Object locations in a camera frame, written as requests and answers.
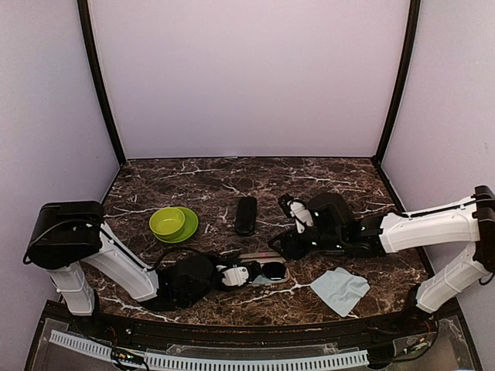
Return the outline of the black quilted glasses case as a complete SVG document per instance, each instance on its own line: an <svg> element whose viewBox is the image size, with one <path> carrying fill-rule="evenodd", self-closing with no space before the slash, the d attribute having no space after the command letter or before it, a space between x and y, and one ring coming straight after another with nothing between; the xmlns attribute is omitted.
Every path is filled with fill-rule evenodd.
<svg viewBox="0 0 495 371"><path fill-rule="evenodd" d="M258 201L253 196L245 196L238 200L234 222L234 232L242 237L251 236L255 231L258 214Z"/></svg>

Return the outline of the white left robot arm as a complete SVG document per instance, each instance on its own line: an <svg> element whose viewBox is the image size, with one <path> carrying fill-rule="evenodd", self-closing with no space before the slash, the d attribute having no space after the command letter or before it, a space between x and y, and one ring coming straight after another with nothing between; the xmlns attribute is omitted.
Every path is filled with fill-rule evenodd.
<svg viewBox="0 0 495 371"><path fill-rule="evenodd" d="M108 276L140 306L174 311L224 288L218 255L191 253L164 269L149 266L115 236L104 221L100 203L62 202L41 207L23 263L46 270L70 313L79 316L80 326L101 337L109 330L109 321L97 310L97 295L82 263Z"/></svg>

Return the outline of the plaid brown glasses case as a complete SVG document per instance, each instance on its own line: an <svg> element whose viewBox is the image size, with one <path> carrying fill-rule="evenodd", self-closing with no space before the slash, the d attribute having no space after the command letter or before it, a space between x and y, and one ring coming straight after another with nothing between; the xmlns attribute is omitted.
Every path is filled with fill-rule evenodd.
<svg viewBox="0 0 495 371"><path fill-rule="evenodd" d="M274 251L240 254L235 263L238 267L247 268L247 285L272 286L285 283L290 278L286 259Z"/></svg>

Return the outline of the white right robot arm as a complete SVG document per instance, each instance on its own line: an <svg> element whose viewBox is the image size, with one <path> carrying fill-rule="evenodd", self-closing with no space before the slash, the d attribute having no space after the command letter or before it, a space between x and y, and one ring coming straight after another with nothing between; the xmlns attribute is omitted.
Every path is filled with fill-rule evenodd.
<svg viewBox="0 0 495 371"><path fill-rule="evenodd" d="M425 316L471 284L486 284L494 276L494 193L479 185L457 202L409 213L390 212L356 219L344 198L322 193L307 203L288 194L278 204L295 227L269 240L271 249L286 260L312 252L350 258L375 258L402 250L442 243L464 242L464 250L433 277L408 292L394 327L411 335Z"/></svg>

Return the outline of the gold frame sunglasses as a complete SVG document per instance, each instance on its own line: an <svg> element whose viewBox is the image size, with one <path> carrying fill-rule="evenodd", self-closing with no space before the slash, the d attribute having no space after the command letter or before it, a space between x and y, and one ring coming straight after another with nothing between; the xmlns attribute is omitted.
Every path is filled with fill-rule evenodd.
<svg viewBox="0 0 495 371"><path fill-rule="evenodd" d="M286 266L277 261L271 261L264 264L259 263L258 261L249 261L241 266L244 266L249 270L249 283L254 283L256 280L265 280L268 282L282 281L285 279L287 273Z"/></svg>

